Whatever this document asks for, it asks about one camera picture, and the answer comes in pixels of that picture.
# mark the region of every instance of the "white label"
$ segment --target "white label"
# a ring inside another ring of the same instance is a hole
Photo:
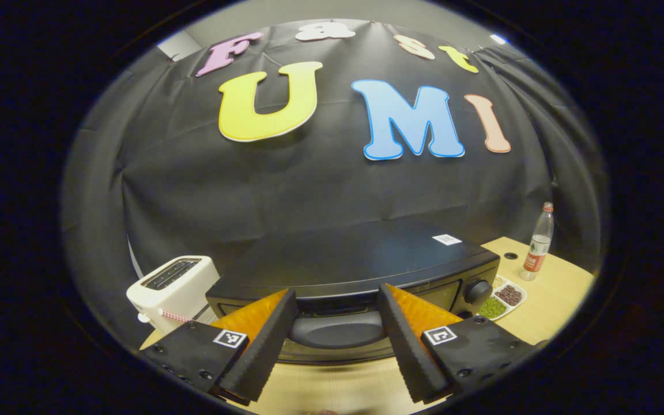
[[[550,238],[545,235],[532,236],[532,243],[529,244],[529,253],[534,256],[543,256],[548,254],[550,249]]]
[[[247,334],[237,333],[237,331],[222,330],[222,333],[219,333],[214,342],[216,344],[221,344],[222,346],[232,347],[232,349],[237,349],[242,341],[247,337]]]
[[[438,327],[436,329],[427,330],[424,332],[432,346],[440,344],[441,342],[452,341],[457,339],[456,336],[447,326]]]
[[[436,239],[439,242],[442,242],[445,245],[452,245],[452,244],[459,244],[462,242],[461,240],[457,238],[453,238],[452,236],[448,234],[440,235],[440,236],[433,236],[433,239]]]

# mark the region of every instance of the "blue letter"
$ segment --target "blue letter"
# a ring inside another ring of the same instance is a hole
[[[370,160],[397,159],[403,154],[403,147],[393,139],[392,122],[416,155],[424,150],[430,126],[430,153],[437,157],[461,157],[466,152],[458,141],[458,133],[447,108],[450,97],[442,89],[420,87],[412,108],[388,82],[361,80],[353,82],[352,87],[363,95],[368,107],[371,143],[366,145],[363,153]]]

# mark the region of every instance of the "oven knob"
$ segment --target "oven knob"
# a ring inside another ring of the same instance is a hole
[[[478,281],[466,292],[466,302],[477,304],[487,299],[491,292],[493,292],[493,288],[491,288],[488,281]]]

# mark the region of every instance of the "white toaster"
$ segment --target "white toaster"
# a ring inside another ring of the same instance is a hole
[[[219,279],[208,256],[180,256],[159,266],[127,289],[127,298],[142,323],[168,334],[194,318],[206,302],[206,291]]]

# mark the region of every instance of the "plastic bottle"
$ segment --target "plastic bottle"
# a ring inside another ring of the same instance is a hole
[[[535,225],[532,233],[529,253],[527,253],[527,258],[524,260],[524,270],[519,274],[523,280],[532,281],[537,278],[537,272],[542,268],[542,263],[545,261],[548,249],[550,249],[554,228],[553,204],[545,202],[542,205],[542,214],[539,215],[537,225]]]

